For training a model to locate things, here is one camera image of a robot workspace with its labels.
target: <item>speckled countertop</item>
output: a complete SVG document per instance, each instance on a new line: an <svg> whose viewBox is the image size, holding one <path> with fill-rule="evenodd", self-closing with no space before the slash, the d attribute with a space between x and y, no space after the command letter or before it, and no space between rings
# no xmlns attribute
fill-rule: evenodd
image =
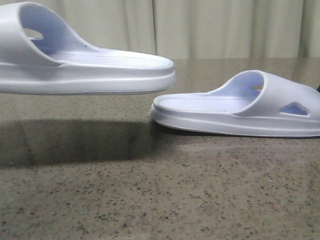
<svg viewBox="0 0 320 240"><path fill-rule="evenodd" d="M0 94L0 239L318 240L320 138L222 136L150 121L154 97L260 69L313 88L320 59L176 60L132 96Z"/></svg>

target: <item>curtain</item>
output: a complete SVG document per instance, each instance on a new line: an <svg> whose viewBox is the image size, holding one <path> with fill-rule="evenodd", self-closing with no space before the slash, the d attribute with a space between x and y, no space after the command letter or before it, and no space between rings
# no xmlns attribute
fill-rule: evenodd
<svg viewBox="0 0 320 240"><path fill-rule="evenodd" d="M320 0L33 1L101 48L171 59L320 57Z"/></svg>

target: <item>slipper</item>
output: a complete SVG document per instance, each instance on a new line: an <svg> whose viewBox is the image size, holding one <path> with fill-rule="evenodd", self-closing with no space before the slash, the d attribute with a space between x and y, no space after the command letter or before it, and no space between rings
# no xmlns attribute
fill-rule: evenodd
<svg viewBox="0 0 320 240"><path fill-rule="evenodd" d="M159 96L150 116L161 125L194 132L314 137L320 136L320 92L249 70L207 93Z"/></svg>
<svg viewBox="0 0 320 240"><path fill-rule="evenodd" d="M167 58L93 46L37 3L0 6L0 92L146 94L176 81Z"/></svg>

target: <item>white slipper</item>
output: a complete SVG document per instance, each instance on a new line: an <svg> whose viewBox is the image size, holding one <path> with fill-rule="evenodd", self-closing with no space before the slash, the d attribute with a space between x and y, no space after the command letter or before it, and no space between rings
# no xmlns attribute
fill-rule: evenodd
<svg viewBox="0 0 320 240"><path fill-rule="evenodd" d="M195 132L314 137L320 136L320 92L250 70L207 93L159 96L150 115L161 125Z"/></svg>
<svg viewBox="0 0 320 240"><path fill-rule="evenodd" d="M27 37L24 29L42 36ZM0 92L145 94L176 80L171 60L93 46L40 4L0 6Z"/></svg>

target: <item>sandal upper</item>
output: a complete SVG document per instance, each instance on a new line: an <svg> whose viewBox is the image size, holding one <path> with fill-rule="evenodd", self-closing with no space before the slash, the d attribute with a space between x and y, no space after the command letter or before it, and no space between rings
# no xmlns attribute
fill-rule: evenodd
<svg viewBox="0 0 320 240"><path fill-rule="evenodd" d="M236 116L320 118L320 93L311 87L260 70L241 72L227 83L236 82L242 85L238 91L258 93ZM261 91L253 89L257 85Z"/></svg>
<svg viewBox="0 0 320 240"><path fill-rule="evenodd" d="M29 38L24 29L36 31L41 38ZM56 13L33 2L0 6L0 62L59 66L63 61L48 56L59 51L85 51L88 43Z"/></svg>

